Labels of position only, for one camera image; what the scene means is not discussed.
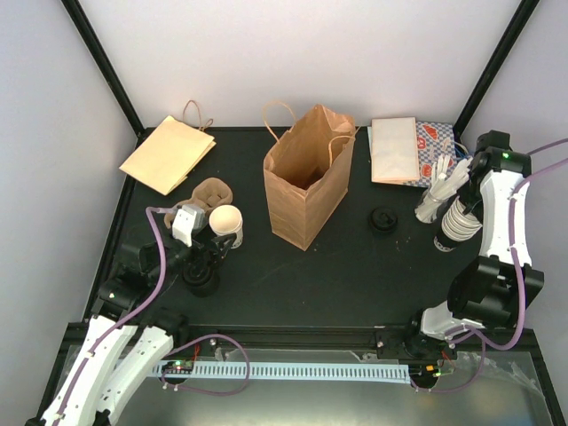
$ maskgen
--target black table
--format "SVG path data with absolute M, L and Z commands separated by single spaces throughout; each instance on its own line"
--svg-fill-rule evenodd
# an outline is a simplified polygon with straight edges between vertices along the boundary
M 455 275 L 476 256 L 479 238 L 452 253 L 434 247 L 438 226 L 424 225 L 414 216 L 422 189 L 371 183 L 366 131 L 359 132 L 355 143 L 349 192 L 303 252 L 271 232 L 262 163 L 273 137 L 264 129 L 210 134 L 217 146 L 169 196 L 134 185 L 119 242 L 133 233 L 152 241 L 145 207 L 171 207 L 191 198 L 195 186 L 210 177 L 232 188 L 233 204 L 243 215 L 244 242 L 226 258 L 215 295 L 197 298 L 179 280 L 155 307 L 165 305 L 202 325 L 404 323 L 418 309 L 445 300 Z M 395 209 L 399 221 L 393 234 L 377 237 L 367 217 L 380 205 Z
M 372 184 L 367 133 L 360 131 L 349 192 L 303 252 L 271 232 L 262 160 L 273 144 L 272 136 L 260 128 L 208 132 L 215 136 L 217 146 L 168 197 L 127 177 L 84 317 L 91 316 L 97 289 L 107 279 L 120 244 L 154 240 L 145 207 L 173 206 L 190 198 L 203 179 L 217 177 L 233 189 L 233 204 L 244 219 L 244 242 L 226 258 L 215 295 L 197 298 L 182 280 L 176 280 L 151 306 L 147 317 L 166 307 L 189 319 L 192 337 L 220 332 L 248 348 L 376 351 L 381 359 L 420 362 L 402 349 L 405 324 L 419 309 L 446 300 L 455 275 L 477 255 L 481 235 L 454 252 L 439 252 L 432 243 L 438 226 L 421 224 L 414 216 L 422 190 Z M 367 216 L 380 205 L 398 212 L 399 225 L 393 234 L 376 237 Z M 162 218 L 157 219 L 166 235 Z M 67 327 L 40 415 L 55 395 L 69 349 L 83 343 L 87 327 L 84 322 Z M 505 343 L 511 330 L 493 330 L 488 335 Z M 204 345 L 201 353 L 211 354 L 213 349 Z M 478 351 L 479 342 L 470 339 L 457 349 Z M 524 331 L 514 351 L 531 354 L 553 423 L 565 424 L 532 330 Z

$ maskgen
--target white paper cup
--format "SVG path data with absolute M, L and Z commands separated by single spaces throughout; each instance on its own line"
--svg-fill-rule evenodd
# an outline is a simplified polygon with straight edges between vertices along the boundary
M 219 206 L 209 216 L 209 226 L 217 236 L 236 233 L 237 239 L 231 249 L 242 244 L 242 214 L 234 206 Z

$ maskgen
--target flat paper bag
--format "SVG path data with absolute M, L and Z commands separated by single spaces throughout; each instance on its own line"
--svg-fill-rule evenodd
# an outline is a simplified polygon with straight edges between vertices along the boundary
M 167 195 L 213 146 L 212 136 L 168 116 L 120 169 Z
M 276 235 L 308 249 L 347 193 L 354 136 L 352 117 L 316 105 L 277 139 L 264 158 Z

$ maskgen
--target purple cable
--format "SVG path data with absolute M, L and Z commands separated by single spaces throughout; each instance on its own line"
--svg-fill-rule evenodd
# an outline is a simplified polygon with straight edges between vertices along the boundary
M 451 388 L 451 389 L 421 388 L 414 382 L 414 380 L 412 380 L 412 378 L 410 379 L 410 384 L 417 391 L 425 391 L 425 392 L 429 392 L 429 393 L 454 393 L 454 392 L 458 392 L 458 391 L 463 391 L 464 389 L 468 388 L 473 382 L 475 382 L 476 379 L 481 375 L 481 372 L 483 371 L 483 365 L 485 363 L 485 349 L 486 349 L 485 341 L 482 340 L 481 341 L 481 358 L 479 360 L 479 365 L 477 366 L 477 371 L 473 376 L 471 376 L 471 378 L 466 383 L 464 383 L 460 386 L 457 386 L 457 387 Z
M 194 346 L 195 344 L 199 343 L 199 342 L 203 342 L 204 340 L 209 340 L 209 339 L 223 339 L 226 340 L 227 342 L 230 342 L 232 344 L 234 344 L 239 351 L 242 352 L 242 356 L 245 359 L 245 364 L 247 365 L 247 373 L 245 374 L 245 378 L 242 381 L 242 384 L 239 388 L 235 389 L 235 390 L 229 390 L 227 392 L 215 392 L 213 390 L 204 390 L 204 389 L 199 389 L 199 388 L 193 388 L 191 386 L 180 386 L 178 385 L 177 388 L 182 390 L 182 391 L 192 391 L 192 392 L 197 392 L 197 393 L 202 393 L 204 395 L 211 395 L 213 397 L 230 397 L 232 395 L 236 395 L 237 393 L 243 391 L 247 385 L 249 384 L 249 377 L 250 377 L 250 360 L 249 360 L 249 355 L 247 355 L 247 352 L 244 350 L 244 348 L 241 346 L 241 344 L 239 342 L 237 342 L 236 340 L 232 339 L 231 337 L 229 337 L 228 335 L 204 335 L 202 337 L 198 337 L 195 340 L 192 340 L 189 343 L 184 344 L 183 346 L 180 346 L 179 348 L 174 349 L 172 352 L 170 352 L 168 355 L 166 355 L 167 357 L 170 355 L 174 355 L 184 349 L 187 349 L 191 346 Z M 162 373 L 162 383 L 164 384 L 164 386 L 168 386 L 170 388 L 176 388 L 176 385 L 170 384 L 170 383 L 166 383 L 166 373 L 168 373 L 168 370 L 165 370 Z
M 532 151 L 529 151 L 527 154 L 533 155 L 533 154 L 539 153 L 540 151 L 544 151 L 545 149 L 552 148 L 553 146 L 559 146 L 559 145 L 565 144 L 566 142 L 568 142 L 568 138 L 560 139 L 560 140 L 557 140 L 556 142 L 551 142 L 549 144 L 546 144 L 545 146 L 541 146 L 540 148 L 533 149 Z
M 152 232 L 154 233 L 154 237 L 156 239 L 156 242 L 158 243 L 158 251 L 160 253 L 160 276 L 158 278 L 158 282 L 156 283 L 154 291 L 138 308 L 136 308 L 134 311 L 132 311 L 128 315 L 124 316 L 124 318 L 116 321 L 116 323 L 113 326 L 111 326 L 105 333 L 103 333 L 95 341 L 95 343 L 91 346 L 91 348 L 87 351 L 88 353 L 94 354 L 95 350 L 99 347 L 99 345 L 101 343 L 103 343 L 103 341 L 108 337 L 108 335 L 110 335 L 117 328 L 122 327 L 124 324 L 126 324 L 128 321 L 132 320 L 134 317 L 136 317 L 145 308 L 147 308 L 148 305 L 160 294 L 160 291 L 162 290 L 163 282 L 166 278 L 166 268 L 165 268 L 165 265 L 166 265 L 166 250 L 163 247 L 163 241 L 162 241 L 162 237 L 160 235 L 160 230 L 158 229 L 158 225 L 156 224 L 154 217 L 152 216 L 152 212 L 155 212 L 155 213 L 170 213 L 172 211 L 175 211 L 175 209 L 158 209 L 156 207 L 147 207 L 146 208 L 146 215 L 148 217 L 148 221 L 150 222 L 150 226 L 152 227 Z M 75 374 L 73 375 L 73 378 L 71 379 L 71 382 L 69 383 L 69 386 L 68 386 L 68 388 L 65 392 L 65 395 L 63 396 L 63 399 L 61 400 L 61 405 L 59 406 L 59 410 L 57 411 L 58 415 L 63 415 L 65 408 L 67 407 L 67 403 L 69 402 L 69 399 L 71 398 L 71 394 L 73 393 L 73 389 L 77 385 L 77 382 L 79 381 L 79 377 L 81 376 L 81 373 L 85 369 L 85 366 L 87 365 L 88 361 L 89 361 L 89 358 L 85 357 L 83 359 L 83 361 L 81 361 L 81 364 L 77 368 L 77 371 L 75 371 Z M 58 426 L 59 422 L 60 422 L 60 419 L 57 419 L 53 423 L 53 426 Z

